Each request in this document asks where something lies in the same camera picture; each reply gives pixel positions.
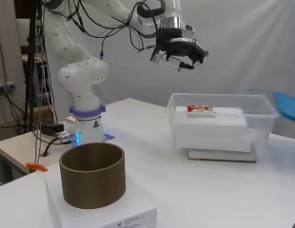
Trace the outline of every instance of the transparent bin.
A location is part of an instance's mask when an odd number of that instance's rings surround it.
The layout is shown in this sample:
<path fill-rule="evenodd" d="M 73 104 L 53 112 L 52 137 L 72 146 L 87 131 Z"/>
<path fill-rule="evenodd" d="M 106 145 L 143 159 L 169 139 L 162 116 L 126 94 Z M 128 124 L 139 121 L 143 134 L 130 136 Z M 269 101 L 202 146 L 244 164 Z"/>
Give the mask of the transparent bin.
<path fill-rule="evenodd" d="M 168 101 L 167 113 L 172 138 L 175 141 L 180 132 L 174 125 L 173 119 L 175 115 L 181 113 L 180 110 L 176 110 L 176 107 L 189 105 L 240 108 L 242 118 L 245 117 L 246 119 L 248 134 L 252 142 L 259 145 L 267 145 L 269 134 L 272 132 L 275 119 L 278 117 L 278 113 L 264 95 L 174 93 Z"/>

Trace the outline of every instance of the table surface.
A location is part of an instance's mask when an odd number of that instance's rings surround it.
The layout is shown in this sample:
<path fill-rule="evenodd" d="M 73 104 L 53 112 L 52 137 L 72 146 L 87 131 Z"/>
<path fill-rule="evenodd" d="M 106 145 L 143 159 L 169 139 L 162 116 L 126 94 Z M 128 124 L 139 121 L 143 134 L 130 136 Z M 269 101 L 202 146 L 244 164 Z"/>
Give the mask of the table surface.
<path fill-rule="evenodd" d="M 161 106 L 126 99 L 108 105 L 102 120 L 117 137 L 111 143 L 126 152 L 128 174 L 157 205 L 157 228 L 282 228 L 295 222 L 295 140 L 271 135 L 257 163 L 189 161 L 174 149 Z M 32 150 L 29 139 L 19 136 L 0 148 L 12 157 L 17 148 L 14 159 L 27 162 L 21 154 Z M 53 147 L 51 159 L 41 163 L 56 162 L 65 149 Z M 40 173 L 0 187 L 0 227 L 54 227 Z"/>

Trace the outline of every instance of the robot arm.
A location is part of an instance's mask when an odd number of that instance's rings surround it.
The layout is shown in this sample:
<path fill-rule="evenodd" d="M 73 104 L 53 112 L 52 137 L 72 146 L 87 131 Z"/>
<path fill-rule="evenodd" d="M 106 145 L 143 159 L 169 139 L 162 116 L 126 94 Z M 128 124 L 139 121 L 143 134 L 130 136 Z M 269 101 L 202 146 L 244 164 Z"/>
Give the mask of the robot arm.
<path fill-rule="evenodd" d="M 58 79 L 74 100 L 74 107 L 70 110 L 76 117 L 76 123 L 67 129 L 73 137 L 74 146 L 103 142 L 105 135 L 101 123 L 101 113 L 105 111 L 105 107 L 100 105 L 91 86 L 108 77 L 108 66 L 75 41 L 66 23 L 66 19 L 71 19 L 81 31 L 92 36 L 85 30 L 79 15 L 80 7 L 85 11 L 84 1 L 121 24 L 113 28 L 93 21 L 99 27 L 109 30 L 107 36 L 94 36 L 96 38 L 107 38 L 112 32 L 123 28 L 129 28 L 130 33 L 135 30 L 141 38 L 156 39 L 151 62 L 158 64 L 166 56 L 165 61 L 173 63 L 179 69 L 194 69 L 207 57 L 207 51 L 191 38 L 195 33 L 194 27 L 182 20 L 180 0 L 146 0 L 137 2 L 131 10 L 121 3 L 122 0 L 45 1 L 47 2 L 44 5 L 49 12 L 45 17 L 44 28 L 49 47 L 68 62 L 60 69 Z"/>
<path fill-rule="evenodd" d="M 180 69 L 194 69 L 208 55 L 192 38 L 195 28 L 183 21 L 180 0 L 144 0 L 137 2 L 132 9 L 127 9 L 122 4 L 123 0 L 50 0 L 46 7 L 68 17 L 74 10 L 74 4 L 83 6 L 83 2 L 135 29 L 146 39 L 156 38 L 150 58 L 155 64 L 166 56 L 166 62 Z"/>

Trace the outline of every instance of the cardboard tube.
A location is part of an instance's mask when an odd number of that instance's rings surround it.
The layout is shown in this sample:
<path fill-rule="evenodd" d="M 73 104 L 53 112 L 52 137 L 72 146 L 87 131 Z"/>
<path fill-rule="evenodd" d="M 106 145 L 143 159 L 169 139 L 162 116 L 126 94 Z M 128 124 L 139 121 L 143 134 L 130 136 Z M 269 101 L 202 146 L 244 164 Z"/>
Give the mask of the cardboard tube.
<path fill-rule="evenodd" d="M 108 206 L 126 192 L 125 153 L 113 144 L 72 148 L 61 156 L 60 171 L 64 199 L 77 208 Z"/>

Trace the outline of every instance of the white backdrop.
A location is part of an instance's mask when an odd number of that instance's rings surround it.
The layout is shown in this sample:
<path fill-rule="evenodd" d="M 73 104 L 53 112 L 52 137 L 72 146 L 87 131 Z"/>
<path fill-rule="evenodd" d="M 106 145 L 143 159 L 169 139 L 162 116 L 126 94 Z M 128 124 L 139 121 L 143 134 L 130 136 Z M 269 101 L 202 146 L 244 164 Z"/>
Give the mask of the white backdrop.
<path fill-rule="evenodd" d="M 177 72 L 167 63 L 155 66 L 149 50 L 133 49 L 126 29 L 106 41 L 109 77 L 93 87 L 103 104 L 130 97 L 166 105 L 174 92 L 238 93 L 251 87 L 295 95 L 295 0 L 182 0 L 182 6 L 184 20 L 196 28 L 199 44 L 209 51 L 206 62 L 194 72 Z M 115 23 L 101 12 L 94 18 Z M 101 31 L 85 22 L 91 33 Z M 76 40 L 99 56 L 101 41 L 69 26 Z M 63 120 L 72 100 L 59 85 L 57 72 L 66 63 L 49 49 L 48 56 L 56 109 Z"/>

